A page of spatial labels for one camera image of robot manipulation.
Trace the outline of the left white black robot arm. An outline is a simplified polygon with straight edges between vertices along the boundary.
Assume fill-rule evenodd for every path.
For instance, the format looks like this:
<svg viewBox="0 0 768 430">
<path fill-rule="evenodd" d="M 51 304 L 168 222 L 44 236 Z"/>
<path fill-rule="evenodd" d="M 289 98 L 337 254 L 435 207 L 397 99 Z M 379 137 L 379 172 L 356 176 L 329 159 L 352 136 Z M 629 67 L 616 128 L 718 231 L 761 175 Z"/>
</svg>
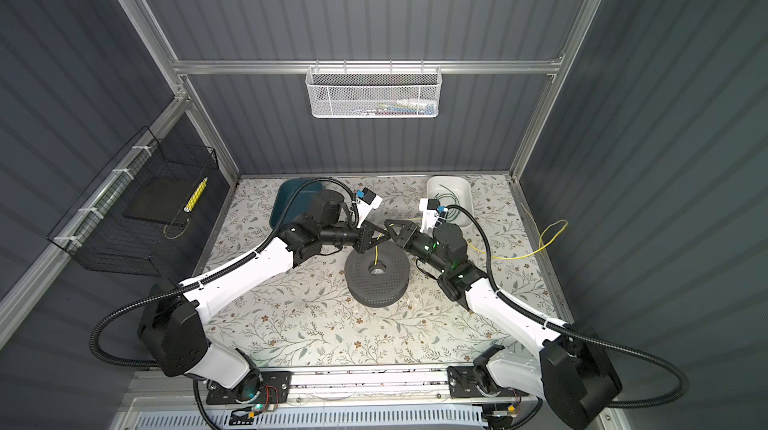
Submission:
<svg viewBox="0 0 768 430">
<path fill-rule="evenodd" d="M 151 294 L 113 311 L 93 329 L 89 349 L 110 365 L 159 368 L 168 377 L 185 375 L 207 380 L 233 392 L 239 403 L 266 395 L 257 366 L 242 352 L 210 339 L 204 330 L 219 311 L 266 280 L 284 274 L 320 254 L 323 246 L 345 246 L 358 253 L 377 246 L 374 233 L 383 228 L 368 221 L 382 199 L 363 188 L 317 193 L 309 210 L 292 222 L 280 219 L 256 248 L 226 264 L 175 285 L 162 282 Z M 100 345 L 106 327 L 134 310 L 142 312 L 140 340 L 151 359 L 127 359 L 107 353 Z"/>
</svg>

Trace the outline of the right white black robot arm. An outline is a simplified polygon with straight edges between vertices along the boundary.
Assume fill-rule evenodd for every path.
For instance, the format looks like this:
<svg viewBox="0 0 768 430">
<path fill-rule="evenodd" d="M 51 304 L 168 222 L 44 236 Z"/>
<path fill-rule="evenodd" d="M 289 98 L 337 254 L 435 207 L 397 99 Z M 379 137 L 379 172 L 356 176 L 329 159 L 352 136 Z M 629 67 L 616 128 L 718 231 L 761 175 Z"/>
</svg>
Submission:
<svg viewBox="0 0 768 430">
<path fill-rule="evenodd" d="M 385 228 L 398 247 L 438 270 L 437 285 L 449 300 L 492 321 L 533 356 L 531 363 L 513 362 L 500 346 L 482 354 L 474 362 L 474 373 L 483 392 L 519 387 L 523 373 L 530 372 L 533 382 L 527 393 L 547 402 L 568 427 L 585 429 L 606 408 L 657 407 L 689 390 L 688 377 L 667 360 L 600 339 L 591 327 L 549 317 L 504 291 L 490 262 L 478 268 L 469 259 L 458 226 L 443 223 L 426 234 L 412 221 L 389 219 Z M 676 387 L 659 396 L 619 399 L 623 384 L 608 356 L 611 351 L 664 369 L 676 378 Z"/>
</svg>

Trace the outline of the grey perforated cable spool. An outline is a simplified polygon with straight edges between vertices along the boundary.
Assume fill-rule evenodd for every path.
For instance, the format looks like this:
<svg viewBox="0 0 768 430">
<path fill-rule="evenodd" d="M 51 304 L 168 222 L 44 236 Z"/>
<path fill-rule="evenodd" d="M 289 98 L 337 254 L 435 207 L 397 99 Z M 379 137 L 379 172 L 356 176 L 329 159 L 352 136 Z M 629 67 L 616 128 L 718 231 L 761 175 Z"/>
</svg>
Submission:
<svg viewBox="0 0 768 430">
<path fill-rule="evenodd" d="M 406 252 L 391 241 L 363 254 L 351 252 L 344 272 L 352 297 L 370 308 L 395 304 L 406 293 L 410 281 Z"/>
</svg>

